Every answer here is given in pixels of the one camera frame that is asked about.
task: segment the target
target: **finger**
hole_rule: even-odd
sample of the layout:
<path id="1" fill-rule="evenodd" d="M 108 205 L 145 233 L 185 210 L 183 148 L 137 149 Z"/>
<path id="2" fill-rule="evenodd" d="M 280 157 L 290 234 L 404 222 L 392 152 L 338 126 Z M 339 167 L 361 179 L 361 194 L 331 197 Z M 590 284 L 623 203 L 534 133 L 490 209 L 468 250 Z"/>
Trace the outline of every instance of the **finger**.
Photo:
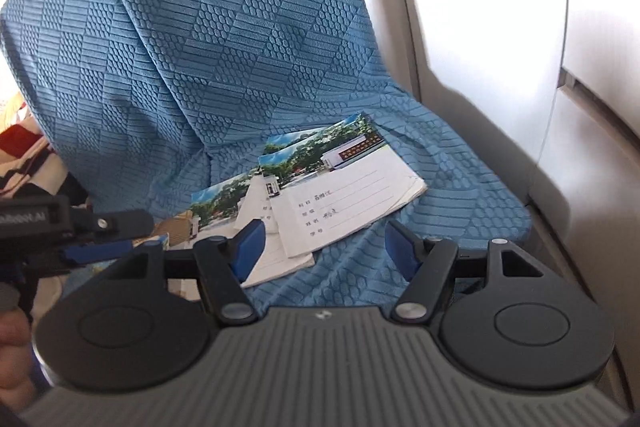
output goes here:
<path id="1" fill-rule="evenodd" d="M 24 346 L 30 340 L 29 321 L 20 308 L 0 315 L 0 346 Z"/>
<path id="2" fill-rule="evenodd" d="M 36 388 L 28 378 L 13 389 L 0 389 L 0 401 L 15 413 L 26 409 L 36 396 Z"/>
<path id="3" fill-rule="evenodd" d="M 32 366 L 31 346 L 0 347 L 0 388 L 17 387 L 29 378 Z"/>

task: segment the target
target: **silver screw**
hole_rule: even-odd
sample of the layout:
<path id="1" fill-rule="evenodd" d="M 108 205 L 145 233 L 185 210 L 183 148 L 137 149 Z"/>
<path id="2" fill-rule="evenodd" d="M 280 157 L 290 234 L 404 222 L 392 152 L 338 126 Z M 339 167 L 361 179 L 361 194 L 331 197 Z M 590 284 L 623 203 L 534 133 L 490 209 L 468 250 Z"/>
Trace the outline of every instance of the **silver screw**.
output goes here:
<path id="1" fill-rule="evenodd" d="M 328 318 L 331 318 L 332 316 L 332 312 L 330 312 L 329 310 L 322 310 L 321 312 L 318 312 L 316 314 L 316 319 L 320 319 L 321 321 L 324 321 Z"/>
<path id="2" fill-rule="evenodd" d="M 403 302 L 396 306 L 396 315 L 401 319 L 417 320 L 427 314 L 427 308 L 417 302 Z"/>
<path id="3" fill-rule="evenodd" d="M 254 314 L 249 304 L 244 302 L 231 302 L 222 306 L 222 316 L 232 321 L 242 321 Z"/>

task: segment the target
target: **gray ribbed panel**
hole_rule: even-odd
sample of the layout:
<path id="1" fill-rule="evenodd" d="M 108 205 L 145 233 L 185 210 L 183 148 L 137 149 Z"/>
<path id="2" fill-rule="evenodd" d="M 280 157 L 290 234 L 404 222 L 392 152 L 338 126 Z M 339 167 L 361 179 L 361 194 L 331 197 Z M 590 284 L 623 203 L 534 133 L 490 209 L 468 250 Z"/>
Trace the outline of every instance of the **gray ribbed panel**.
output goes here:
<path id="1" fill-rule="evenodd" d="M 227 328 L 188 372 L 121 396 L 56 388 L 24 418 L 33 427 L 601 427 L 626 413 L 591 385 L 519 396 L 452 368 L 426 330 L 377 308 L 271 309 Z"/>

